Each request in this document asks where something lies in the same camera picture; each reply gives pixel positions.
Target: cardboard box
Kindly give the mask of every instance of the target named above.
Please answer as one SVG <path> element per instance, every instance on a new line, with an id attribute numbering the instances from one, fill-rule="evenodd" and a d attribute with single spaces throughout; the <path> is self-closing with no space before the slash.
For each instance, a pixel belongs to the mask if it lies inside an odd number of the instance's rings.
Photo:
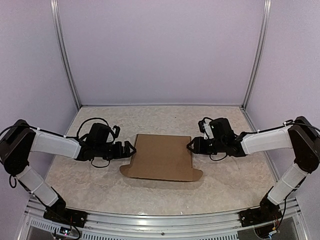
<path id="1" fill-rule="evenodd" d="M 198 181 L 203 172 L 193 168 L 192 154 L 187 149 L 190 136 L 138 134 L 136 154 L 120 172 L 130 178 L 167 181 Z"/>

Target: beige tabletop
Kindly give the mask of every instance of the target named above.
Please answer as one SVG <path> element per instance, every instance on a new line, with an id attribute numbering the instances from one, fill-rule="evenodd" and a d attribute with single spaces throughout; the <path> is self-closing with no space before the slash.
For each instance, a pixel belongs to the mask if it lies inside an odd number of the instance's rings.
<path id="1" fill-rule="evenodd" d="M 119 106 L 83 107 L 68 135 L 75 136 L 80 124 L 92 117 L 105 118 L 121 128 L 117 141 L 134 143 L 136 134 L 201 136 L 198 121 L 203 117 L 228 118 L 236 134 L 250 131 L 238 107 L 220 106 Z M 94 122 L 86 123 L 80 136 Z M 107 168 L 94 168 L 56 156 L 46 181 L 68 207 L 104 213 L 131 215 L 190 215 L 215 213 L 257 206 L 274 184 L 262 153 L 227 157 L 213 162 L 205 155 L 193 155 L 193 166 L 203 171 L 196 182 L 134 179 L 123 176 L 119 167 L 130 159 L 112 160 Z M 94 164 L 107 162 L 96 159 Z"/>

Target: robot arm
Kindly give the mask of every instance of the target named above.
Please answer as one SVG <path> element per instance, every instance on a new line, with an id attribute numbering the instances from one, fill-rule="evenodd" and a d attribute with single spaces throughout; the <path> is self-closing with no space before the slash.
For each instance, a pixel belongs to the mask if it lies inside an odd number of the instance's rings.
<path id="1" fill-rule="evenodd" d="M 257 225 L 282 217 L 279 204 L 315 171 L 320 163 L 320 135 L 308 120 L 300 116 L 283 126 L 269 130 L 236 135 L 226 118 L 199 121 L 204 137 L 195 137 L 187 148 L 195 154 L 216 155 L 225 153 L 233 157 L 245 157 L 253 153 L 274 149 L 293 149 L 295 160 L 281 179 L 263 197 L 260 207 L 239 213 L 243 227 Z"/>
<path id="2" fill-rule="evenodd" d="M 66 208 L 66 202 L 30 166 L 30 152 L 60 155 L 77 161 L 92 161 L 95 157 L 104 160 L 128 158 L 136 149 L 125 141 L 114 142 L 120 128 L 94 123 L 88 134 L 80 138 L 65 137 L 48 133 L 29 126 L 26 121 L 18 120 L 0 140 L 0 159 L 4 169 L 47 208 L 43 217 L 59 223 L 72 219 L 76 227 L 84 227 L 87 213 Z"/>

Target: vertical metal post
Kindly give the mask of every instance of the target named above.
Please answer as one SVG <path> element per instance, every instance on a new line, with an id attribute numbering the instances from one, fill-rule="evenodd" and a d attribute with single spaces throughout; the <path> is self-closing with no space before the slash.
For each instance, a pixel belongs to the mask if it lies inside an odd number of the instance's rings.
<path id="1" fill-rule="evenodd" d="M 248 103 L 251 98 L 252 91 L 254 89 L 255 81 L 257 78 L 259 65 L 261 62 L 261 57 L 262 57 L 262 53 L 263 53 L 263 49 L 264 49 L 264 45 L 265 45 L 265 40 L 266 40 L 266 35 L 267 35 L 268 23 L 269 23 L 269 18 L 270 18 L 270 11 L 271 11 L 271 0 L 265 0 L 258 46 L 257 46 L 256 52 L 255 52 L 253 67 L 252 67 L 251 75 L 250 75 L 250 81 L 249 81 L 249 84 L 248 84 L 248 87 L 247 87 L 247 90 L 245 93 L 244 101 L 242 104 L 242 107 L 245 111 L 247 110 Z"/>
<path id="2" fill-rule="evenodd" d="M 75 85 L 75 82 L 74 82 L 74 79 L 73 79 L 73 76 L 71 73 L 71 68 L 70 68 L 70 64 L 69 64 L 69 60 L 68 60 L 68 55 L 67 55 L 66 46 L 65 46 L 65 42 L 64 42 L 64 35 L 62 32 L 62 27 L 61 27 L 58 0 L 50 0 L 50 3 L 51 3 L 51 11 L 52 11 L 55 33 L 56 33 L 58 46 L 59 46 L 60 53 L 61 53 L 63 67 L 65 70 L 65 74 L 66 74 L 66 77 L 68 80 L 69 87 L 71 89 L 74 104 L 75 104 L 77 110 L 79 110 L 82 107 L 82 105 L 80 102 L 79 94 L 78 94 L 78 91 L 77 91 L 77 88 L 76 88 L 76 85 Z"/>

